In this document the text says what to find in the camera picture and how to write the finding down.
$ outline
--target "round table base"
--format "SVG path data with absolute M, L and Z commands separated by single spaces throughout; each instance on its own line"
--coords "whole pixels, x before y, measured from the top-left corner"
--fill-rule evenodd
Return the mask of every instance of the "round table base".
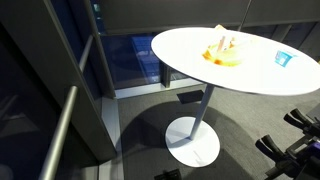
M 216 132 L 201 121 L 193 140 L 189 139 L 195 118 L 174 120 L 166 131 L 166 144 L 170 153 L 181 163 L 191 167 L 211 164 L 218 156 L 220 142 Z

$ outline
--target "glass panel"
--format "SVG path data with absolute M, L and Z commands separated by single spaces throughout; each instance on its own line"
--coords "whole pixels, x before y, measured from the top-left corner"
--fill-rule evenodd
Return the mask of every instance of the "glass panel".
M 151 49 L 156 33 L 102 36 L 115 89 L 160 82 L 159 59 Z M 172 70 L 171 80 L 187 78 Z
M 102 14 L 101 14 L 101 11 L 100 11 L 100 5 L 97 2 L 97 0 L 91 0 L 91 4 L 92 4 L 93 14 L 94 14 L 94 17 L 96 19 L 98 31 L 101 34 L 105 34 L 106 30 L 105 30 L 104 23 L 103 23 L 103 20 L 102 20 Z
M 315 22 L 293 24 L 283 43 L 298 49 L 315 24 Z

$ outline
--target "blue cup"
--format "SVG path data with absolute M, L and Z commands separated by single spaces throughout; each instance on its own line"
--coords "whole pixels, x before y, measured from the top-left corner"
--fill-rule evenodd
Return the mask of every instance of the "blue cup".
M 294 57 L 294 55 L 292 55 L 292 54 L 290 54 L 288 52 L 284 52 L 284 51 L 280 51 L 279 50 L 277 52 L 275 62 L 277 64 L 281 65 L 282 67 L 286 67 L 286 65 L 292 59 L 292 57 Z

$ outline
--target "metal railing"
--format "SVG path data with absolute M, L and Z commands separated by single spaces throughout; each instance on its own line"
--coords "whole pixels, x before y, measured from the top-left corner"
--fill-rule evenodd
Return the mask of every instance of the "metal railing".
M 89 22 L 90 22 L 90 26 L 91 26 L 91 32 L 93 34 L 93 37 L 95 38 L 95 42 L 96 42 L 96 46 L 97 46 L 97 50 L 98 53 L 100 55 L 100 60 L 101 60 L 101 65 L 102 65 L 102 69 L 103 69 L 103 74 L 101 74 L 103 79 L 106 79 L 107 81 L 105 82 L 105 86 L 104 88 L 108 88 L 109 90 L 104 90 L 106 92 L 104 92 L 104 94 L 106 94 L 109 98 L 115 98 L 116 94 L 114 92 L 114 86 L 113 86 L 113 81 L 111 79 L 111 73 L 109 71 L 109 65 L 107 62 L 107 58 L 103 49 L 103 45 L 100 39 L 100 34 L 98 31 L 98 26 L 96 23 L 96 20 L 94 18 L 94 13 L 92 10 L 92 6 L 91 6 L 91 2 L 90 0 L 83 0 L 85 8 L 86 8 L 86 13 L 88 15 L 89 18 Z
M 84 68 L 86 66 L 92 40 L 93 36 L 90 35 L 79 62 L 79 68 L 81 72 L 84 71 Z M 39 176 L 39 180 L 55 179 L 78 91 L 79 88 L 77 86 L 71 86 L 69 89 L 66 102 L 62 108 L 56 130 L 54 132 L 46 159 Z
M 240 24 L 240 26 L 238 27 L 238 31 L 241 31 L 242 26 L 243 26 L 244 22 L 246 21 L 246 18 L 247 18 L 247 15 L 248 15 L 248 12 L 249 12 L 249 9 L 250 9 L 250 6 L 251 6 L 251 2 L 252 2 L 252 0 L 249 0 L 249 3 L 248 3 L 248 5 L 247 5 L 246 12 L 244 13 L 244 16 L 243 16 L 243 19 L 242 19 L 242 21 L 241 21 L 241 24 Z

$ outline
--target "table top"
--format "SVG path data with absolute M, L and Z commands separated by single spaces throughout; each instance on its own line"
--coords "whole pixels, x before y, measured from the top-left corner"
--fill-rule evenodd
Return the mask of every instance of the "table top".
M 227 67 L 205 60 L 202 54 L 222 36 L 248 42 L 237 53 L 243 59 L 241 64 Z M 151 47 L 168 66 L 219 87 L 281 96 L 320 88 L 320 65 L 315 60 L 290 46 L 256 35 L 214 28 L 180 28 L 160 33 Z M 293 56 L 285 67 L 275 62 L 278 51 Z

